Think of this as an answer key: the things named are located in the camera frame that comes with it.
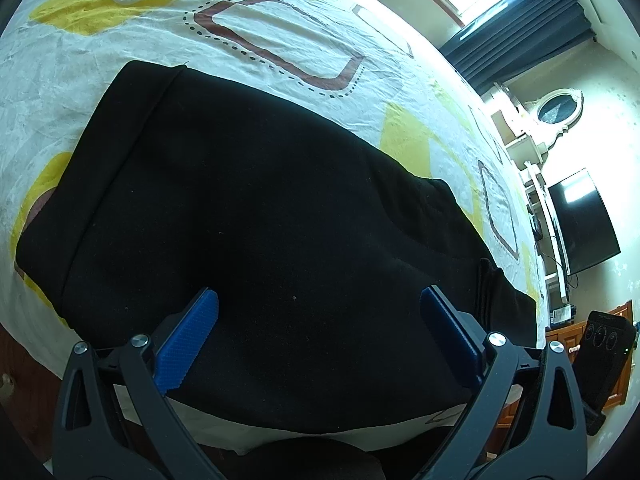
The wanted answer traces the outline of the black pants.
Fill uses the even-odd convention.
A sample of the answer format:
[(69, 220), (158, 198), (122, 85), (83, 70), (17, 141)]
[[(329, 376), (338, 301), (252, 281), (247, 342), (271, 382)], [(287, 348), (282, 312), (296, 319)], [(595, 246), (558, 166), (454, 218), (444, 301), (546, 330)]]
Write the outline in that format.
[(420, 315), (431, 285), (485, 330), (536, 341), (533, 299), (445, 182), (186, 67), (122, 68), (16, 260), (99, 348), (216, 292), (218, 321), (176, 397), (260, 428), (334, 434), (466, 402)]

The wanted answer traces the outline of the white dresser with oval mirror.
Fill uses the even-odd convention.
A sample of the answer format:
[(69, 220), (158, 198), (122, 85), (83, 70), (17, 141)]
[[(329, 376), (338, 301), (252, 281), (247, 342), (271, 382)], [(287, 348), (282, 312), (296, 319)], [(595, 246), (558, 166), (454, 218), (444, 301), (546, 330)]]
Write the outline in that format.
[[(570, 103), (570, 114), (559, 122), (543, 122), (542, 108), (556, 98)], [(522, 102), (504, 84), (494, 84), (490, 92), (490, 117), (498, 129), (506, 154), (510, 156), (525, 185), (532, 214), (537, 218), (538, 249), (550, 269), (544, 280), (549, 292), (563, 307), (570, 303), (568, 258), (561, 236), (558, 215), (552, 204), (548, 183), (542, 175), (551, 145), (570, 131), (584, 108), (584, 96), (575, 89), (554, 90), (532, 102)]]

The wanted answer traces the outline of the dark blue lower curtain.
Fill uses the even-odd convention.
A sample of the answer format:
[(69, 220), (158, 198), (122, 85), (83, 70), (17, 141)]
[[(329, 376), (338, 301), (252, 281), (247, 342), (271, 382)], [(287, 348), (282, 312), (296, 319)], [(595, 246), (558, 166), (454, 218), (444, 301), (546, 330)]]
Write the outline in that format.
[(579, 0), (500, 0), (440, 53), (483, 94), (595, 36)]

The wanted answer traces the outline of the white patterned bed sheet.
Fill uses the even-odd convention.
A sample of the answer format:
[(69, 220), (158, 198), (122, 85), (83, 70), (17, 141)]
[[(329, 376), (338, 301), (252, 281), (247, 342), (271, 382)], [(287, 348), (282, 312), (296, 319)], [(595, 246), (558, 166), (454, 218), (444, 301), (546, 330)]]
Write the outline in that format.
[(185, 65), (337, 122), (445, 181), (510, 283), (544, 291), (520, 173), (480, 96), (375, 0), (23, 0), (1, 35), (1, 324), (47, 378), (76, 333), (14, 264), (100, 97), (132, 60)]

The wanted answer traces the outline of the black wall television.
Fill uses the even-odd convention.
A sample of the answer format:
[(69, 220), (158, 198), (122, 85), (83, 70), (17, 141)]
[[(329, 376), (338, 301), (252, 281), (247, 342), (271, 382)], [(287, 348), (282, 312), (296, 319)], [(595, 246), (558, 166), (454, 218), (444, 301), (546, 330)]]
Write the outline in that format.
[(586, 168), (552, 184), (548, 193), (569, 276), (620, 253), (610, 215)]

